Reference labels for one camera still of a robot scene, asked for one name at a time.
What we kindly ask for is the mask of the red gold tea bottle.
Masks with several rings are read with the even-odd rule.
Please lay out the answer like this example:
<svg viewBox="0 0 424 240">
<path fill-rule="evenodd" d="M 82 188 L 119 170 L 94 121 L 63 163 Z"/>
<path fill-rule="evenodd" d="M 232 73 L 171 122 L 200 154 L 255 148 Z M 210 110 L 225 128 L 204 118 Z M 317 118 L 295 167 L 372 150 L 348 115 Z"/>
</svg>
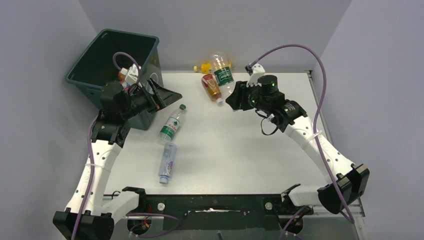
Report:
<svg viewBox="0 0 424 240">
<path fill-rule="evenodd" d="M 219 106 L 221 106 L 223 104 L 223 95 L 222 92 L 218 86 L 218 83 L 216 82 L 216 80 L 214 79 L 214 77 L 211 74 L 205 74 L 202 78 L 201 78 L 201 84 L 204 87 L 204 89 L 206 90 L 209 98 L 217 103 Z"/>
</svg>

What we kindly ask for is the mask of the clear bottle green label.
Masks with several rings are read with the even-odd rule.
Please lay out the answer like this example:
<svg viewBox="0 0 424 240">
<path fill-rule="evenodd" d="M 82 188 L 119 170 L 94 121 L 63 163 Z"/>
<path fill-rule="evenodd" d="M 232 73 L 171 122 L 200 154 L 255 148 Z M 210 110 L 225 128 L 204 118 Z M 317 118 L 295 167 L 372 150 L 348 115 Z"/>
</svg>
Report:
<svg viewBox="0 0 424 240">
<path fill-rule="evenodd" d="M 234 90 L 235 80 L 232 75 L 232 67 L 228 58 L 223 52 L 214 52 L 209 58 L 211 72 L 215 76 L 215 80 L 225 100 Z"/>
</svg>

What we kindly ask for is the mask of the orange drink bottle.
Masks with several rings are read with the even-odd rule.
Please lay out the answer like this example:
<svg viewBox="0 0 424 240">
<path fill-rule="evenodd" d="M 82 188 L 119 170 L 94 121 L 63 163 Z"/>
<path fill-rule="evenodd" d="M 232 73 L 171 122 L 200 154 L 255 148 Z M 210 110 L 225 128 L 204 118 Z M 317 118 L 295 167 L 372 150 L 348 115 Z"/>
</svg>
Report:
<svg viewBox="0 0 424 240">
<path fill-rule="evenodd" d="M 127 68 L 121 68 L 121 70 L 119 71 L 119 73 L 118 73 L 118 80 L 119 80 L 119 82 L 121 83 L 121 84 L 124 84 L 124 83 L 128 83 L 128 73 L 129 73 L 129 70 L 127 69 Z"/>
</svg>

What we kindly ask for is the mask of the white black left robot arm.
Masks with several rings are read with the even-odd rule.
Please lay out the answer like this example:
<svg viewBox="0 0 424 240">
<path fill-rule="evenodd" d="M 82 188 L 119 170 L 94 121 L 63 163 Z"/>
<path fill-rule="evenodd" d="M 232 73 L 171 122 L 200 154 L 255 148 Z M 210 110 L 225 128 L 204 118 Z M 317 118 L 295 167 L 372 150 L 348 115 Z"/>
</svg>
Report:
<svg viewBox="0 0 424 240">
<path fill-rule="evenodd" d="M 103 202 L 114 163 L 131 129 L 130 119 L 156 113 L 182 98 L 152 79 L 145 86 L 125 90 L 116 81 L 106 83 L 100 94 L 101 109 L 87 135 L 88 158 L 70 201 L 53 216 L 53 224 L 67 240 L 109 240 L 115 224 L 143 206 L 143 188 L 125 187 L 108 203 Z"/>
</svg>

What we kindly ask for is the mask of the purple label Ganten bottle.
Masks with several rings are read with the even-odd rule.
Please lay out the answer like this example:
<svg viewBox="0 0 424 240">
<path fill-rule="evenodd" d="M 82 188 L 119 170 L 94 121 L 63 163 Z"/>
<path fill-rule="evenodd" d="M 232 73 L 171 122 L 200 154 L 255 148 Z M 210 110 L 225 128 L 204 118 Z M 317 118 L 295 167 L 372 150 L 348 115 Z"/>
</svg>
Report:
<svg viewBox="0 0 424 240">
<path fill-rule="evenodd" d="M 168 142 L 164 145 L 161 157 L 160 167 L 158 171 L 159 183 L 167 185 L 172 177 L 173 165 L 176 158 L 177 146 Z"/>
</svg>

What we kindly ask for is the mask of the dark green plastic bin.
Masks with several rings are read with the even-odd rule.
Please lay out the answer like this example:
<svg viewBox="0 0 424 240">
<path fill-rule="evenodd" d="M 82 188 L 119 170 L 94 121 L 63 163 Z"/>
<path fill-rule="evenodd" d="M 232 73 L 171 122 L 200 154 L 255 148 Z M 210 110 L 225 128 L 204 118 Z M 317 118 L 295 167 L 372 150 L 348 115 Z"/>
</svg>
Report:
<svg viewBox="0 0 424 240">
<path fill-rule="evenodd" d="M 115 65 L 127 68 L 133 63 L 122 55 L 113 60 L 116 52 L 124 52 L 139 64 L 140 82 L 147 91 L 151 91 L 146 82 L 147 78 L 152 78 L 158 85 L 163 86 L 158 55 L 159 42 L 159 38 L 152 35 L 103 29 L 72 67 L 66 82 L 75 85 L 97 109 L 101 109 L 102 87 L 108 82 L 118 80 L 119 71 Z"/>
</svg>

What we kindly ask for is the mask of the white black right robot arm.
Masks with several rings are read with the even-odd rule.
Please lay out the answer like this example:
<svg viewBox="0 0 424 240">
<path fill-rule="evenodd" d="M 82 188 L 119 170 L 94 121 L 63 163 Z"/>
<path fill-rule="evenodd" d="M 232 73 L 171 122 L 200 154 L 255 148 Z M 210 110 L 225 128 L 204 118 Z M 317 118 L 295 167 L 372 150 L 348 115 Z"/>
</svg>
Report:
<svg viewBox="0 0 424 240">
<path fill-rule="evenodd" d="M 262 111 L 278 130 L 286 134 L 309 156 L 321 171 L 327 185 L 295 184 L 283 193 L 282 209 L 289 214 L 301 206 L 323 206 L 332 214 L 339 214 L 360 198 L 368 183 L 370 171 L 343 156 L 321 133 L 314 132 L 314 124 L 307 112 L 294 100 L 289 100 L 278 89 L 278 78 L 265 75 L 258 84 L 237 81 L 226 103 L 235 111 Z"/>
</svg>

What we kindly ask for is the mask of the green cap water bottle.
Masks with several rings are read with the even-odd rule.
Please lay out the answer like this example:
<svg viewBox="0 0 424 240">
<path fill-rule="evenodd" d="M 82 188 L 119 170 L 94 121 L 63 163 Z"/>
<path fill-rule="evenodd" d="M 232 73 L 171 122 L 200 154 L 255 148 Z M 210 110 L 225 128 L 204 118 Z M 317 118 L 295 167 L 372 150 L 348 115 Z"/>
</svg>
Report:
<svg viewBox="0 0 424 240">
<path fill-rule="evenodd" d="M 175 138 L 181 123 L 184 121 L 186 110 L 187 106 L 180 104 L 167 118 L 158 135 L 162 143 L 171 142 Z"/>
</svg>

